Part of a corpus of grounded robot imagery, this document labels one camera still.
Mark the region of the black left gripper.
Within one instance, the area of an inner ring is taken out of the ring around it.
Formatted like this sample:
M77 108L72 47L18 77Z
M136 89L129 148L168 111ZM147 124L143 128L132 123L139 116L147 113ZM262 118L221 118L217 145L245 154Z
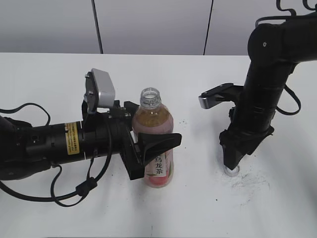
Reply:
M114 106L108 112L89 114L87 103L82 103L85 152L92 152L94 158L106 156L106 162L95 180L100 180L106 173L113 154L120 155L131 180L142 179L145 175L145 166L159 155L181 144L180 133L139 133L139 152L131 135L132 119L139 106L131 101L125 101L121 107L120 101L115 100Z

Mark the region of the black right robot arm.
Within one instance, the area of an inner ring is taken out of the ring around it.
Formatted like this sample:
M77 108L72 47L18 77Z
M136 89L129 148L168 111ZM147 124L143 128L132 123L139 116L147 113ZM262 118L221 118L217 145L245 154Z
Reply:
M296 65L316 60L317 14L258 25L249 37L248 54L251 62L243 88L221 93L218 99L235 103L230 125L219 135L223 163L230 170L273 133L271 121Z

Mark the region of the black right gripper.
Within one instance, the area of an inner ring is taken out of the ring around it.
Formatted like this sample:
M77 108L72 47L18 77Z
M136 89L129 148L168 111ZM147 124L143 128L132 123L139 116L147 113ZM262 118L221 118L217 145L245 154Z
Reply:
M251 155L261 142L273 132L272 126L263 132L247 132L230 127L225 129L219 135L223 151L223 164L233 171L245 155Z

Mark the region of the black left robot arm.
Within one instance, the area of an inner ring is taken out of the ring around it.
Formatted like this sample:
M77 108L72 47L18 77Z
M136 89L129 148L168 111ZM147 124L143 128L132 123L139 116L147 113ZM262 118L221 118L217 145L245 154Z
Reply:
M104 113L88 112L82 121L33 127L8 117L0 119L0 178L24 179L53 165L119 154L131 180L141 179L157 156L180 145L179 133L131 136L137 105L125 102Z

